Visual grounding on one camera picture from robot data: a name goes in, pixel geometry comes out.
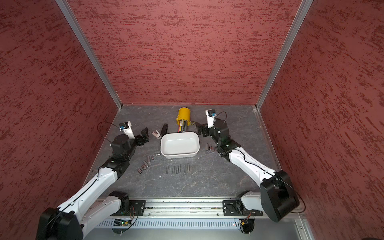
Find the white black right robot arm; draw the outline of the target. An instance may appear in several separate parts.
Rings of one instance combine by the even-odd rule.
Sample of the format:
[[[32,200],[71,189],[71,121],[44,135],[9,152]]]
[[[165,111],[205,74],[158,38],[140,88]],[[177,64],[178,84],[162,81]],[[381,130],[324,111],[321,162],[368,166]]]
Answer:
[[[260,188],[259,193],[248,191],[237,196],[235,206],[239,214],[260,211],[272,221],[279,222],[300,205],[289,175],[283,170],[277,172],[268,168],[249,155],[232,139],[225,120],[207,117],[202,134],[215,141],[220,157],[240,168]]]

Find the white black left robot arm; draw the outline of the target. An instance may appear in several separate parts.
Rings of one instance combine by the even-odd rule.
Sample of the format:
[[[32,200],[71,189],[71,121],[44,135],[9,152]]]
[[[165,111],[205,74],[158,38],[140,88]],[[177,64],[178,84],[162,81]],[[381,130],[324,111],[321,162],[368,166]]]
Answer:
[[[113,154],[98,168],[96,175],[76,194],[57,208],[47,208],[40,216],[36,238],[38,240],[82,240],[95,227],[112,215],[130,216],[125,226],[132,226],[144,212],[145,202],[130,201],[129,195],[120,191],[92,207],[100,195],[130,166],[135,150],[149,142],[148,128],[134,135],[129,122],[120,124],[122,134],[111,142]]]

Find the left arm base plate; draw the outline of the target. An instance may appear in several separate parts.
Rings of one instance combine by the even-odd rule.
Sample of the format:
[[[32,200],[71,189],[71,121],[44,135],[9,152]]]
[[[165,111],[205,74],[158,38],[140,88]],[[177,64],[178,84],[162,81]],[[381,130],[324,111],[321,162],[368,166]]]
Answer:
[[[124,200],[118,211],[120,216],[143,216],[146,207],[146,200]]]

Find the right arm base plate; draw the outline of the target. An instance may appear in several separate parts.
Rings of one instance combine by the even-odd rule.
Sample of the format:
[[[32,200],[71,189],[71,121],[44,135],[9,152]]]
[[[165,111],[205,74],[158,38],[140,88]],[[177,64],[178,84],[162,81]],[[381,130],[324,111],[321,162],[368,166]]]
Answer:
[[[222,201],[223,213],[225,217],[262,217],[263,212],[257,210],[247,210],[240,201],[224,200]]]

